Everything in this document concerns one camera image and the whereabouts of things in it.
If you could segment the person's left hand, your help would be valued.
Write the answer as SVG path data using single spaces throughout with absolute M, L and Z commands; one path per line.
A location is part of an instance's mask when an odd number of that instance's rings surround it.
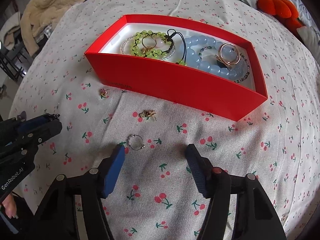
M 1 206 L 4 207 L 5 213 L 9 219 L 11 219 L 12 217 L 16 217 L 17 206 L 16 206 L 16 202 L 14 200 L 14 196 L 12 195 L 12 193 L 10 193 L 5 198 L 5 200 L 3 200 L 3 202 L 1 203 Z

